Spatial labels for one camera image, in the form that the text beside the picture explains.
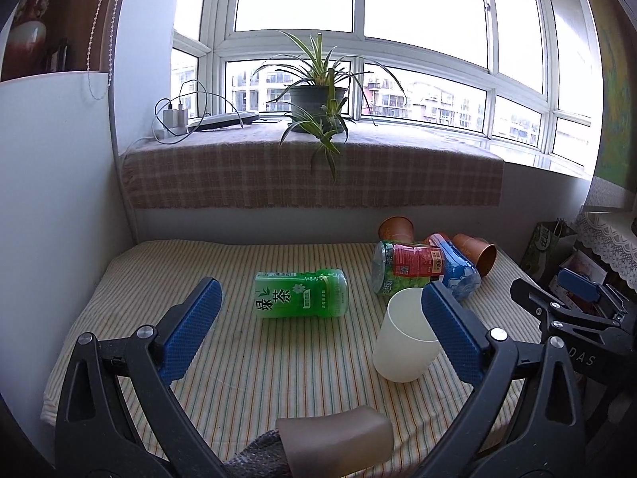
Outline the white plastic cup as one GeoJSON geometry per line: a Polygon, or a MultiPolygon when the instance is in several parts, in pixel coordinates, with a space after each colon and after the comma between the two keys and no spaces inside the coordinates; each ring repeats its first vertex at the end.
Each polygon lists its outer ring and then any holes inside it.
{"type": "Polygon", "coordinates": [[[388,302],[373,346],[373,366],[385,380],[418,380],[440,354],[442,346],[422,312],[422,291],[406,288],[388,302]]]}

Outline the brown paper cup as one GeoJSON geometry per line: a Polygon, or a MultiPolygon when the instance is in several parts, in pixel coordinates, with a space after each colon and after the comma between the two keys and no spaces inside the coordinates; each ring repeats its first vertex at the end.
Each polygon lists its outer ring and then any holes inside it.
{"type": "Polygon", "coordinates": [[[474,264],[481,277],[486,277],[490,273],[496,263],[496,246],[485,239],[463,233],[456,234],[451,240],[460,253],[474,264]]]}
{"type": "Polygon", "coordinates": [[[405,216],[392,216],[381,222],[378,236],[381,241],[410,244],[414,242],[414,224],[405,216]]]}

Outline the green shopping bag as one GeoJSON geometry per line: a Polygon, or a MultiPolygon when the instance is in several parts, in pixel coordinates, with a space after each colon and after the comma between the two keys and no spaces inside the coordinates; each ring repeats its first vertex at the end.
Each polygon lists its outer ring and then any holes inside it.
{"type": "Polygon", "coordinates": [[[564,219],[538,222],[520,267],[538,282],[572,254],[577,237],[564,219]]]}

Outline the blue patterned bottle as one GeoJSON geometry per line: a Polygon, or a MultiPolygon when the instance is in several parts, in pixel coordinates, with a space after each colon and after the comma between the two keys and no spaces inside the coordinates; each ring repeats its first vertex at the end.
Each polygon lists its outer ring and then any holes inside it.
{"type": "Polygon", "coordinates": [[[447,236],[433,233],[426,240],[442,252],[444,285],[458,301],[470,298],[482,285],[482,277],[476,266],[452,244],[447,236]]]}

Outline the white lace cloth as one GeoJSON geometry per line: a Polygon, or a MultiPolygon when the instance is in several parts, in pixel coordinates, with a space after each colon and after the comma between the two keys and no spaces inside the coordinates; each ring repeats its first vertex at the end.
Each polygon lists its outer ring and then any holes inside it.
{"type": "Polygon", "coordinates": [[[593,251],[636,290],[636,216],[628,212],[581,212],[573,228],[583,246],[593,251]]]}

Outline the red-labelled green bottle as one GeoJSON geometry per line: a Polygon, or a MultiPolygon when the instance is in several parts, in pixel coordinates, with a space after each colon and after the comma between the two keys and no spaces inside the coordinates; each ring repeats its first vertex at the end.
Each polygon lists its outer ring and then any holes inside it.
{"type": "Polygon", "coordinates": [[[424,287],[444,275],[442,251],[429,244],[401,244],[381,241],[373,252],[370,285],[381,296],[424,287]]]}

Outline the green tea bottle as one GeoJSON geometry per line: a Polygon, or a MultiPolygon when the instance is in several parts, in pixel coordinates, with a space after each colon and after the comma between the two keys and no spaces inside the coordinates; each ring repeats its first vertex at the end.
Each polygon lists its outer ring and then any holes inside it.
{"type": "Polygon", "coordinates": [[[260,272],[253,309],[261,318],[337,318],[348,312],[349,286],[340,269],[260,272]]]}

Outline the brown sleeve cuff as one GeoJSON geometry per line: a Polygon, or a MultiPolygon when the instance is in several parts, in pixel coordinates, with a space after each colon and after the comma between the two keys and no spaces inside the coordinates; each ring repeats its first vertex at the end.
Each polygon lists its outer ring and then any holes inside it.
{"type": "Polygon", "coordinates": [[[393,426],[368,406],[279,419],[223,468],[232,477],[345,477],[390,460],[393,426]]]}

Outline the plaid brown blanket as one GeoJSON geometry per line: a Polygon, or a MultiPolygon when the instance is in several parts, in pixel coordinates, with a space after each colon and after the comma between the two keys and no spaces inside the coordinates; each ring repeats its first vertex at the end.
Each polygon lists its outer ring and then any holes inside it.
{"type": "Polygon", "coordinates": [[[497,206],[504,162],[439,129],[358,123],[328,153],[308,133],[260,123],[146,140],[123,154],[137,210],[497,206]]]}

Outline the potted spider plant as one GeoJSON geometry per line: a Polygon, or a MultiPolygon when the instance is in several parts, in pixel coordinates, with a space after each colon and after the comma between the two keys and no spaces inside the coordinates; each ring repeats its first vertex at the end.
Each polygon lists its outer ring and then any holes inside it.
{"type": "Polygon", "coordinates": [[[293,54],[276,54],[267,62],[258,66],[254,73],[266,70],[288,74],[293,78],[270,102],[280,102],[289,98],[289,109],[285,112],[288,119],[279,143],[284,143],[291,133],[302,133],[314,138],[314,148],[310,167],[317,165],[317,160],[326,161],[332,179],[338,177],[337,157],[339,147],[335,137],[349,134],[348,125],[355,120],[344,111],[349,103],[349,91],[357,88],[364,90],[363,79],[366,70],[354,71],[344,65],[347,58],[337,57],[336,49],[324,49],[322,32],[317,32],[302,40],[290,31],[284,30],[282,35],[298,50],[293,54]]]}

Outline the white charger plug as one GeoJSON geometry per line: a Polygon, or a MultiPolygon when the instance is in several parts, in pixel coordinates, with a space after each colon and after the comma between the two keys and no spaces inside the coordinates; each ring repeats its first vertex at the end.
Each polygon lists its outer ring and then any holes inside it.
{"type": "Polygon", "coordinates": [[[167,132],[174,136],[185,135],[188,132],[188,110],[178,104],[174,107],[169,104],[162,111],[162,123],[167,132]]]}

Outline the dark flat device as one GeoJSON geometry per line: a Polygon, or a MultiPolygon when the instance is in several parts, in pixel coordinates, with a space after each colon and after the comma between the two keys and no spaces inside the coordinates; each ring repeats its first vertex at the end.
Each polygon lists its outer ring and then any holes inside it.
{"type": "Polygon", "coordinates": [[[238,114],[212,114],[203,118],[192,119],[188,123],[188,131],[212,131],[234,125],[244,126],[254,123],[260,118],[257,111],[240,111],[238,114]]]}

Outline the red vase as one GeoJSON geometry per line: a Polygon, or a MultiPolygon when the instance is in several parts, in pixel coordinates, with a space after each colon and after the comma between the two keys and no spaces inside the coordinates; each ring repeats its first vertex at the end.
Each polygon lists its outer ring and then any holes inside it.
{"type": "Polygon", "coordinates": [[[50,0],[21,0],[6,43],[2,65],[2,81],[30,76],[37,70],[47,41],[47,25],[43,16],[50,0]]]}

